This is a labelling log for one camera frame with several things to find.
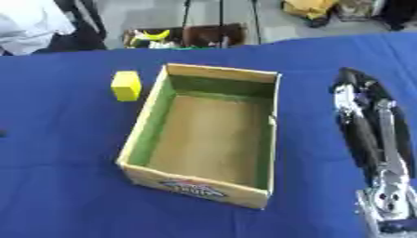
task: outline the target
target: yellow bag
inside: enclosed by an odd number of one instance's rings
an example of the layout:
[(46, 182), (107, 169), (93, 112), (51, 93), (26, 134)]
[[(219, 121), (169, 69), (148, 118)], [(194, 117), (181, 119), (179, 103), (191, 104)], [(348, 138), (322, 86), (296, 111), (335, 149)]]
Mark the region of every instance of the yellow bag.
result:
[(339, 0), (285, 0), (283, 10), (309, 20), (323, 17)]

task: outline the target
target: person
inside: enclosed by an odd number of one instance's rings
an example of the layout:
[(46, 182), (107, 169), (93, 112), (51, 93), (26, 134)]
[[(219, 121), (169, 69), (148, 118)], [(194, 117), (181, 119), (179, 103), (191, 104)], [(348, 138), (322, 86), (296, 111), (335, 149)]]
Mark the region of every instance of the person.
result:
[(105, 49), (107, 32), (93, 0), (80, 0), (98, 33), (74, 0), (0, 0), (0, 55)]
[(55, 35), (74, 32), (75, 27), (53, 0), (0, 0), (3, 54), (32, 54), (47, 48)]

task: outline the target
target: printed logo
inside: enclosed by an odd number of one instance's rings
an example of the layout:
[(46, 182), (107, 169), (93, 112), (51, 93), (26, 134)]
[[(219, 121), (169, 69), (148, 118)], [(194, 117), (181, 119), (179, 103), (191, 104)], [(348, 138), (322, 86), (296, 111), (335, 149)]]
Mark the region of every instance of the printed logo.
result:
[(196, 183), (192, 180), (170, 179), (160, 182), (162, 185), (169, 187), (175, 192), (188, 193), (199, 197), (226, 197), (226, 194), (216, 191), (209, 185)]

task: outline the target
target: black stand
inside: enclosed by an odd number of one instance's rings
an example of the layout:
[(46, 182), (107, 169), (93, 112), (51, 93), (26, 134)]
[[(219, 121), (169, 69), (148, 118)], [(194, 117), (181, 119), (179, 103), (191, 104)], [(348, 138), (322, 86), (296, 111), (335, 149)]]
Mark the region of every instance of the black stand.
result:
[[(261, 29), (259, 24), (259, 17), (258, 17), (258, 0), (251, 0), (252, 1), (252, 8), (253, 8), (253, 14), (255, 15), (255, 27), (256, 27), (256, 34), (258, 36), (258, 44), (260, 45), (262, 43), (261, 38)], [(185, 12), (184, 12), (184, 19), (182, 22), (182, 29), (185, 28), (188, 21), (188, 15), (190, 12), (190, 6), (191, 6), (191, 0), (185, 0), (184, 2), (185, 6)], [(223, 32), (223, 25), (224, 25), (224, 19), (223, 19), (223, 11), (224, 11), (224, 0), (219, 0), (219, 47), (222, 47), (222, 39), (224, 36)]]
[(256, 34), (258, 36), (258, 45), (262, 44), (261, 38), (261, 28), (259, 26), (259, 15), (258, 15), (258, 0), (252, 0), (252, 8), (253, 14), (255, 15), (255, 27), (256, 27)]

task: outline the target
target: box bottom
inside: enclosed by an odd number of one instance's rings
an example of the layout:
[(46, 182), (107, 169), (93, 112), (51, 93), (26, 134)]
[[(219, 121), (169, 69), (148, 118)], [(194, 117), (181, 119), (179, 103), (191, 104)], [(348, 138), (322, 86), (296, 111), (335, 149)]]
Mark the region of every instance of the box bottom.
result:
[(256, 99), (177, 95), (147, 167), (256, 187), (269, 112)]

